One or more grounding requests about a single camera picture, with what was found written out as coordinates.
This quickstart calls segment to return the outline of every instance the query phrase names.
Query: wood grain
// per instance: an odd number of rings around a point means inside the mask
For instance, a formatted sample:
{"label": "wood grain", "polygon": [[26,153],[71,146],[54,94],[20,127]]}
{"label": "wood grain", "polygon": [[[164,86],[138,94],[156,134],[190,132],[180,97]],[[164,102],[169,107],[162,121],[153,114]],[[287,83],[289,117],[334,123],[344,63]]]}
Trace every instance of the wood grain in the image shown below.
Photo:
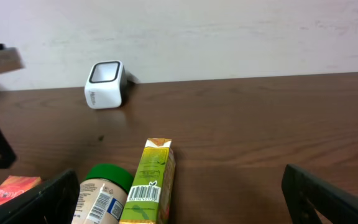
{"label": "wood grain", "polygon": [[0,128],[18,155],[0,183],[99,163],[134,174],[147,138],[172,138],[172,223],[289,223],[288,163],[358,196],[358,73],[141,84],[99,111],[82,88],[2,92]]}

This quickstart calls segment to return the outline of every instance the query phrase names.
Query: barcode number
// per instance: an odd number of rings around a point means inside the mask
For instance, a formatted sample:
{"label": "barcode number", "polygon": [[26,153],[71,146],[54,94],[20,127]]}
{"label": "barcode number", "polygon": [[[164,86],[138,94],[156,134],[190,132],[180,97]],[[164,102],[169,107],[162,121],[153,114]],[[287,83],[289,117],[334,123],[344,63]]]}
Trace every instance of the barcode number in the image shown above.
{"label": "barcode number", "polygon": [[133,186],[129,191],[128,202],[159,202],[161,188],[152,185]]}
{"label": "barcode number", "polygon": [[88,215],[88,219],[100,223],[111,201],[111,196],[107,193],[100,192],[98,199]]}

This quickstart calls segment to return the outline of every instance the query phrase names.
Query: white wall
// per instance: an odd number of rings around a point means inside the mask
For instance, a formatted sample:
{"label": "white wall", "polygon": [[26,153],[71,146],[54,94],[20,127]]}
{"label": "white wall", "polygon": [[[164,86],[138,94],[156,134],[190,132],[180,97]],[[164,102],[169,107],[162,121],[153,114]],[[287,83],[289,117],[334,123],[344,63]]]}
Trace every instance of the white wall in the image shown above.
{"label": "white wall", "polygon": [[0,90],[83,86],[122,60],[141,82],[358,71],[358,0],[0,0],[26,69]]}

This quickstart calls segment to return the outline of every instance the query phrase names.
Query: juice box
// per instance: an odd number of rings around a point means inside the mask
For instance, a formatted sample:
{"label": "juice box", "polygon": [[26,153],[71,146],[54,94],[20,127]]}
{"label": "juice box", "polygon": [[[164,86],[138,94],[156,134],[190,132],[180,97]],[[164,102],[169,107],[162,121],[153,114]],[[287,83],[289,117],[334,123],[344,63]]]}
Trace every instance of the juice box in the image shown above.
{"label": "juice box", "polygon": [[176,165],[171,142],[146,141],[120,224],[167,223]]}
{"label": "juice box", "polygon": [[0,185],[0,205],[16,198],[40,183],[40,177],[18,177],[10,175]]}

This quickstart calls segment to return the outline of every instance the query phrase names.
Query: green bottle cap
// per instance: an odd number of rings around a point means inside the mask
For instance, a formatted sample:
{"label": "green bottle cap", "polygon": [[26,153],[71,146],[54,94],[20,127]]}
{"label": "green bottle cap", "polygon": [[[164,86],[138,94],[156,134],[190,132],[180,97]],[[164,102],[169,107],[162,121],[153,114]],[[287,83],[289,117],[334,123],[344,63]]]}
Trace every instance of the green bottle cap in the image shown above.
{"label": "green bottle cap", "polygon": [[128,173],[128,171],[119,166],[111,164],[100,164],[94,166],[85,177],[85,180],[95,178],[110,180],[125,190],[127,194],[129,193],[129,190],[131,189],[132,183],[134,181],[134,177]]}

